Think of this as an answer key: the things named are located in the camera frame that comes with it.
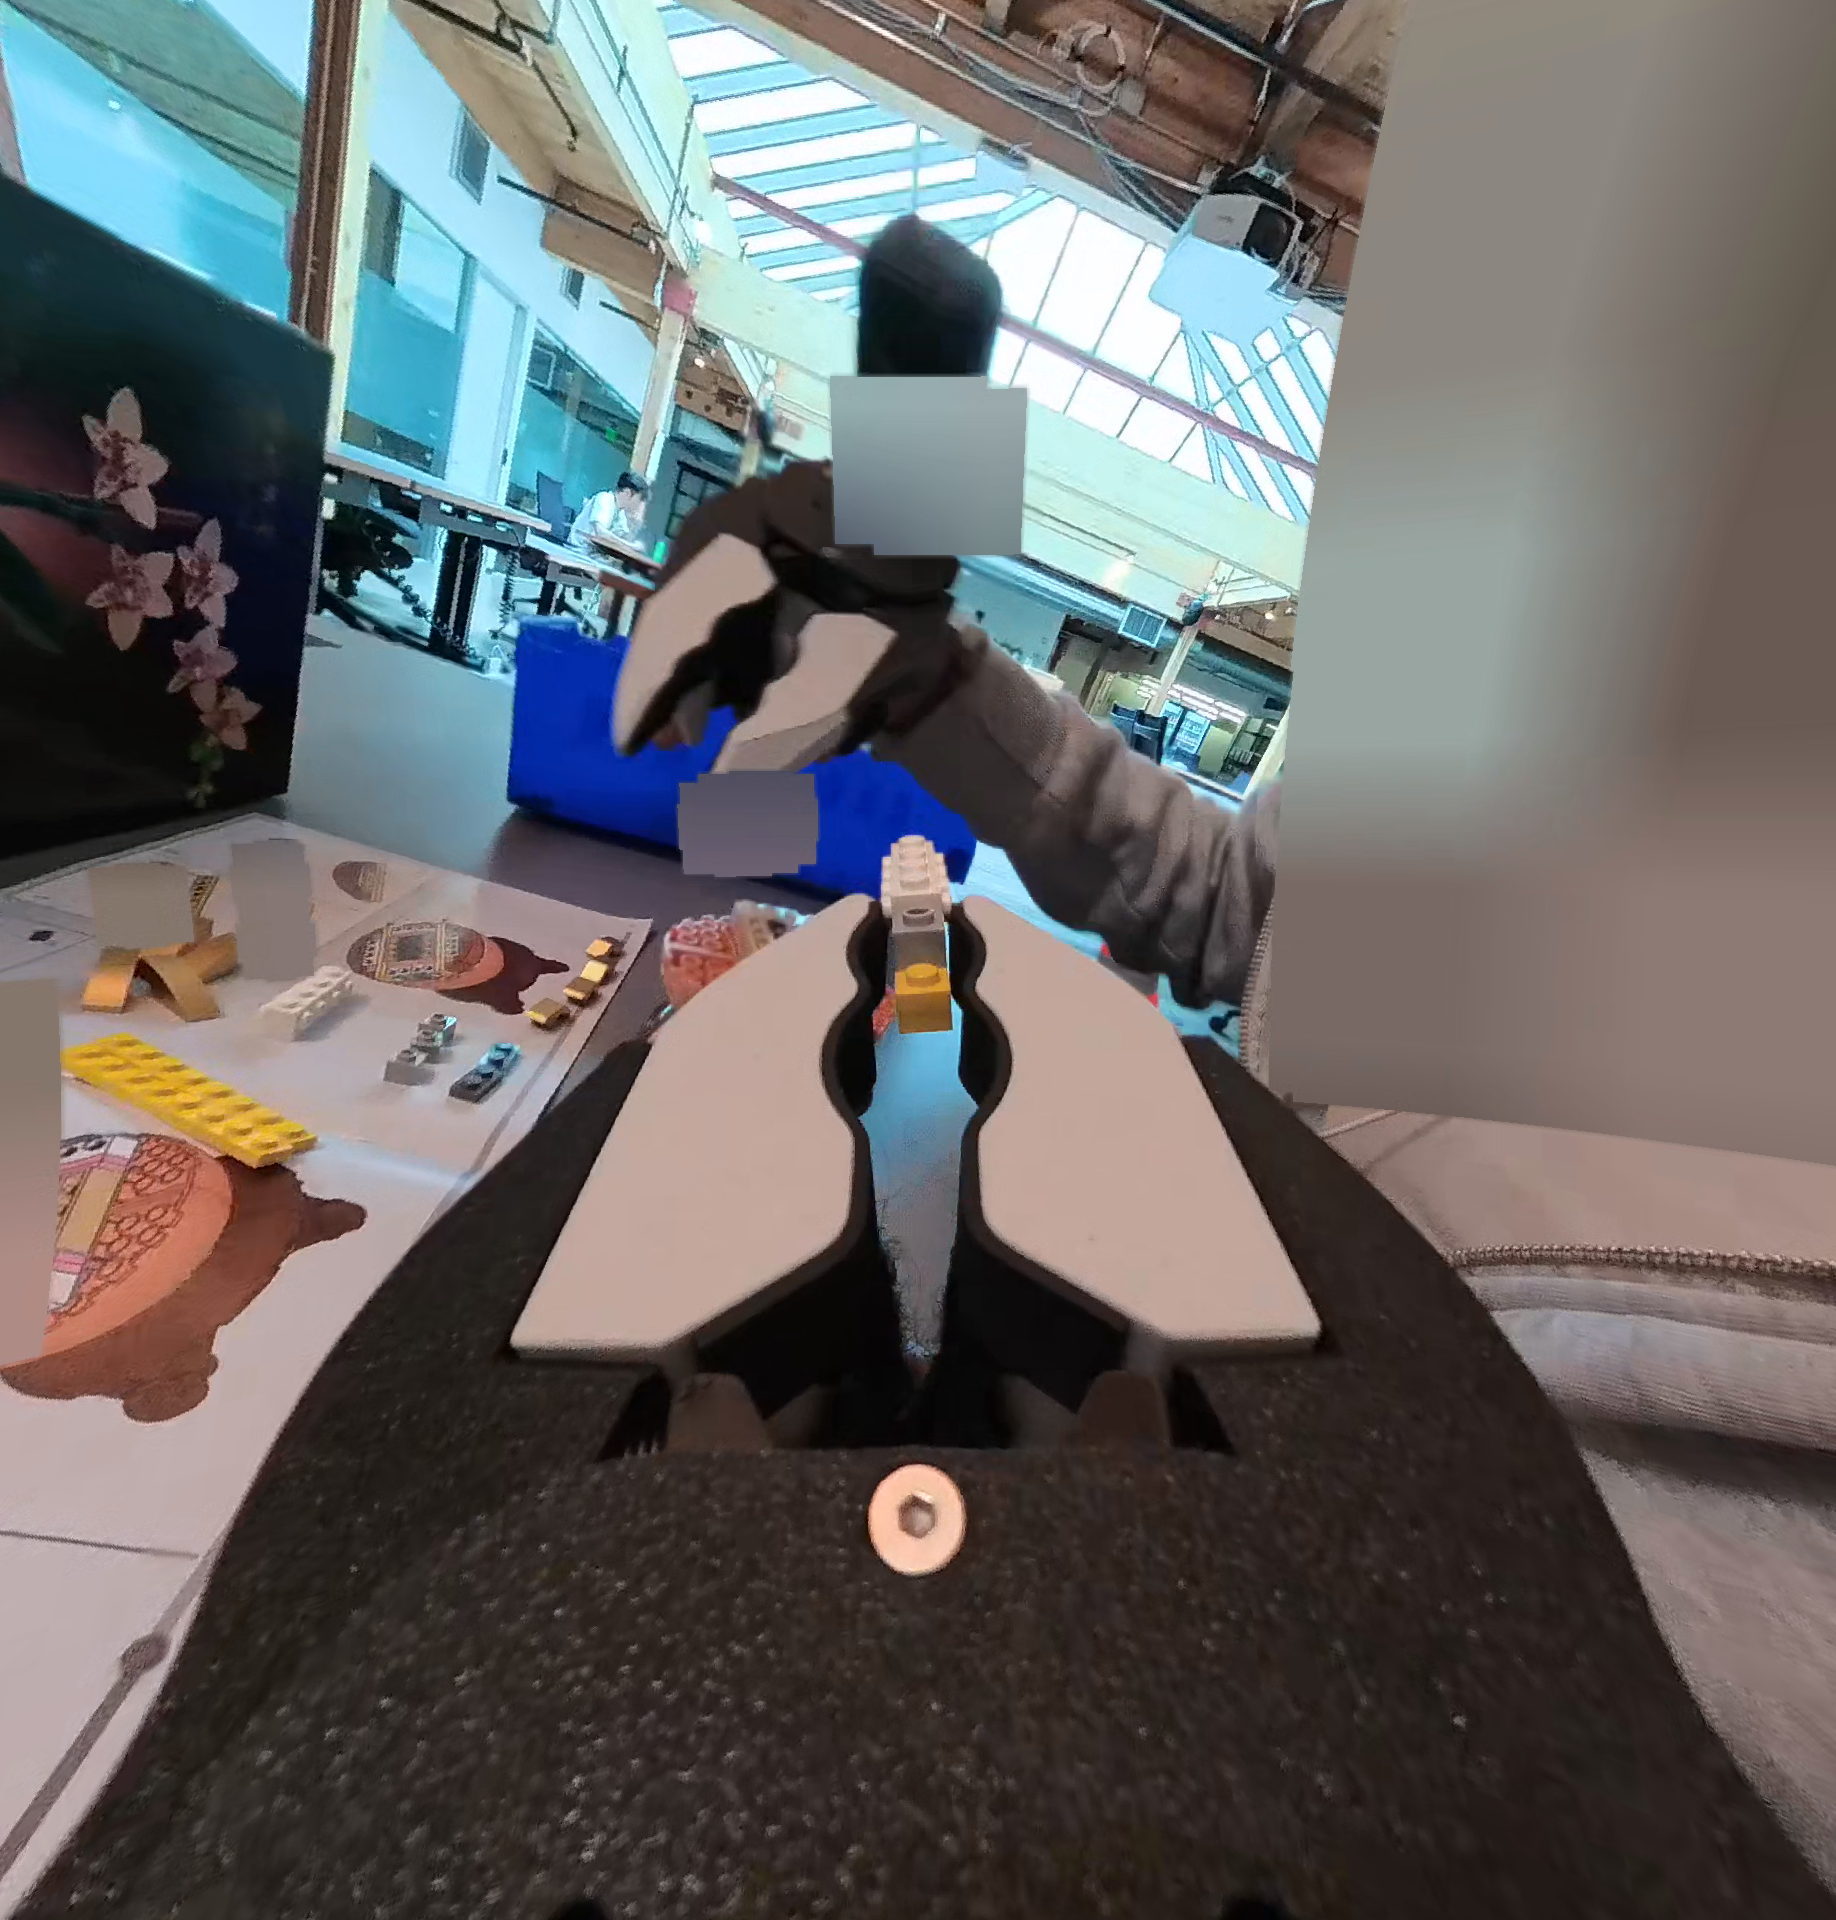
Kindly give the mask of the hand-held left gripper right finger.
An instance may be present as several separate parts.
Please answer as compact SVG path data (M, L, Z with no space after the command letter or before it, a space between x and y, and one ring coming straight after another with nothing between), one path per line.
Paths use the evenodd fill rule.
M1120 974L972 898L960 1075L984 1047L960 1224L1137 1359L1308 1352L1320 1316L1170 1021Z

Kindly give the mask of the black orchid picture box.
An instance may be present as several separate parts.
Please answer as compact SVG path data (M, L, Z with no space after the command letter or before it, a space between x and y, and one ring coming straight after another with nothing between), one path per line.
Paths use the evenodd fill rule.
M283 795L329 356L0 173L0 858Z

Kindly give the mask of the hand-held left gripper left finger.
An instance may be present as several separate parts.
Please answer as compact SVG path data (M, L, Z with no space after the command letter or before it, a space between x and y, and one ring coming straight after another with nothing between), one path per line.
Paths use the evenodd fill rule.
M850 1034L872 1043L857 943L877 933L875 901L841 896L665 1021L516 1319L517 1357L694 1357L874 1224L868 1093L839 1066Z

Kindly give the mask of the white toy brick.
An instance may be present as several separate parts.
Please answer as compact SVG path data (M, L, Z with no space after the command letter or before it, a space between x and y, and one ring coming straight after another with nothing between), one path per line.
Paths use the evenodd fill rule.
M944 855L925 837L905 832L882 855L880 907L892 974L918 964L950 969L951 884Z
M257 1028L269 1038L296 1045L322 1028L357 998L357 978L341 964L317 966L268 998L257 1008Z

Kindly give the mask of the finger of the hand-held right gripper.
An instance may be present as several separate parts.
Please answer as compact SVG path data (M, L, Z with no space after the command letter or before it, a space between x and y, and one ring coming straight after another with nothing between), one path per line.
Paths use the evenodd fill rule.
M694 741L714 708L715 630L759 608L775 575L749 540L720 534L641 603L614 683L614 750L637 757L665 728Z
M804 773L841 750L851 708L882 659L892 628L868 615L812 615L756 708L720 748L722 773Z

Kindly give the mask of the white ceiling projector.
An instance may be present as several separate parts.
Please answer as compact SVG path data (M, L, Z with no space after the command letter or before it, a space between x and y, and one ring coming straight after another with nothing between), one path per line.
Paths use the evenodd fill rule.
M1265 167L1231 162L1210 176L1178 239L1265 271L1268 282L1284 291L1310 281L1320 227L1313 205L1300 200L1287 181Z

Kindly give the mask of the blue plastic bin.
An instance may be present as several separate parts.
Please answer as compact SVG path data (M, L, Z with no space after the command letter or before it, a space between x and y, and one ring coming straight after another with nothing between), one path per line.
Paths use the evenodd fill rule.
M682 793L710 773L731 715L714 713L700 746L619 757L611 719L624 654L621 639L588 636L567 616L517 622L506 798L558 822L676 853ZM857 750L812 766L801 780L804 798L786 803L774 789L741 827L734 827L728 801L714 803L714 832L731 851L764 853L783 851L786 829L793 829L807 858L769 877L826 896L875 896L882 858L905 837L929 842L953 887L965 883L977 851L973 829L903 766Z

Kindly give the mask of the toy instruction sheet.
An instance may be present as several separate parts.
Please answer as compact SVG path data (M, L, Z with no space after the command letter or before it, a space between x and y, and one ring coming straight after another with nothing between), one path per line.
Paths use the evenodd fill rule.
M313 1137L261 1170L65 1077L42 1352L0 1368L0 1541L194 1558L223 1532L311 1374L417 1235L503 1159L565 1078L579 1026L534 1008L649 925L247 816L138 858L211 883L234 931L240 844L304 848L315 963L346 998L299 1037L274 980L229 972L217 1016L150 989L82 1004L89 872L0 891L0 985L59 994L65 1048L136 1038Z

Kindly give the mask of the wooden office desk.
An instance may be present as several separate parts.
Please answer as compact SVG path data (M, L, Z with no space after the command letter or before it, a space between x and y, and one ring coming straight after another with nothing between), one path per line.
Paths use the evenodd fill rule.
M480 589L498 578L512 595L522 581L535 584L532 612L556 616L565 597L596 599L596 634L625 632L655 587L655 567L636 548L599 540L596 550L560 540L550 520L522 509L456 492L426 473L329 449L322 464L324 525L333 516L371 516L386 522L392 546L434 543L436 578L427 599L412 608L412 624L386 621L354 593L329 587L329 540L320 543L320 607L349 612L354 624L422 649L427 656L480 666L473 615Z

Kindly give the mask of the wide yellow toy plate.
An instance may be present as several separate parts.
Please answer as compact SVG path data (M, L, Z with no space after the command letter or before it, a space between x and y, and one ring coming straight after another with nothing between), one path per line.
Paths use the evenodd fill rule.
M250 1170L286 1165L320 1144L305 1125L125 1033L64 1047L59 1066L92 1093Z

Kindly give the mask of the grey desk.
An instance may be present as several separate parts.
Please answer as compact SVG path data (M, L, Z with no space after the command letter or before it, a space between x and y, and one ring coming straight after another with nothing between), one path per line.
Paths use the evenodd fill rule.
M400 645L327 630L305 647L289 789L289 832L383 855L388 907L508 907L532 948L598 921L659 933L715 912L731 891L689 881L659 853L520 816L506 798L513 689ZM132 1421L108 1396L34 1398L0 1383L0 1531L143 1553L215 1553L264 1457L335 1338L429 1224L450 1228L464 1196L553 1117L663 1002L658 958L636 961L599 1019L523 1041L517 1088L472 1118L441 1088L373 1085L424 992L369 987L349 1034L329 1021L305 1113L326 1141L301 1187L268 1185L215 1238L223 1295L192 1274L207 1311L194 1332L214 1359L207 1398L167 1421Z

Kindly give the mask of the person's right forearm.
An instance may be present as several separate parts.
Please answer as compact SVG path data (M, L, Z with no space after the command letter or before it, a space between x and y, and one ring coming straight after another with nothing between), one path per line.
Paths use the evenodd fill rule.
M872 681L877 757L1010 861L1033 905L1190 1008L1268 976L1279 786L1222 807L977 630L928 618Z

